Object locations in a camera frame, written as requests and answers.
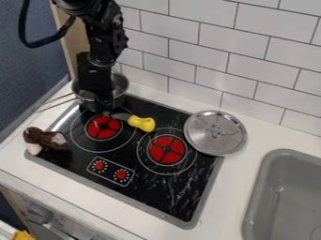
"red knob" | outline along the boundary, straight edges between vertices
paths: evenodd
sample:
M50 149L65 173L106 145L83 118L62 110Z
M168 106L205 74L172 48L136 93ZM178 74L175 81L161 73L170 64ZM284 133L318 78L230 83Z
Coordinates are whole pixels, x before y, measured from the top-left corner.
M127 174L126 174L126 172L123 171L123 170L120 170L120 171L117 173L117 178L120 179L120 180L126 178L126 176L127 176Z
M99 162L97 162L97 163L95 164L95 168L96 168L97 170L103 170L103 169L105 168L105 164L104 164L103 162L99 161Z

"metal pot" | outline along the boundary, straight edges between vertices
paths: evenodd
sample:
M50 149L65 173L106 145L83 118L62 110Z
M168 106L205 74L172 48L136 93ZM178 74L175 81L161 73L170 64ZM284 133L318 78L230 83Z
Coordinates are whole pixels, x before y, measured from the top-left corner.
M124 103L130 82L123 74L118 72L112 72L112 81L115 83L115 90L113 91L113 109L115 109ZM77 97L76 101L80 106L91 112L97 111L94 94L85 90L80 90L78 80L73 81L71 91Z

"yellow object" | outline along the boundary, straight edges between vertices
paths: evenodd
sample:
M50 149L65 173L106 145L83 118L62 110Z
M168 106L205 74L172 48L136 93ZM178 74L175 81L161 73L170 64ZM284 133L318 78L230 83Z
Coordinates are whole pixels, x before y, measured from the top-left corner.
M36 238L33 238L28 232L23 231L14 233L12 240L36 240Z
M155 129L156 123L155 120L151 117L148 118L140 118L138 116L132 115L129 117L128 121L129 125L132 127L136 127L145 132L150 132Z

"white countertop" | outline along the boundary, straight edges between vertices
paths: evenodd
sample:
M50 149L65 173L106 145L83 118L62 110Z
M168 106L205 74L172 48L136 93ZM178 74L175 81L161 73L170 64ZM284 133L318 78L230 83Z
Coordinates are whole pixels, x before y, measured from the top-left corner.
M68 92L69 83L54 98ZM131 84L129 92L190 113L218 110L137 83ZM0 184L117 239L241 240L242 220L264 155L290 148L321 158L321 138L223 110L244 124L249 139L243 150L223 161L197 226L183 230L24 158L23 130L46 129L70 104L35 113L5 140L0 151Z

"black cable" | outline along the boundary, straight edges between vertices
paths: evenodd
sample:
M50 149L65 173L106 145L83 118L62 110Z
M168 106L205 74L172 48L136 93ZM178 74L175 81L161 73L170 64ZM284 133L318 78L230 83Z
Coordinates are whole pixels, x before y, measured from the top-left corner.
M47 45L49 43L52 43L54 41L57 41L60 38L63 38L65 34L68 32L69 28L73 25L76 18L73 16L70 16L70 18L65 22L65 24L52 36L36 40L33 42L28 42L25 36L25 25L26 25L26 18L27 18L27 12L29 9L30 0L24 0L23 1L23 7L20 13L19 17L19 39L20 41L28 48L35 49L44 45Z

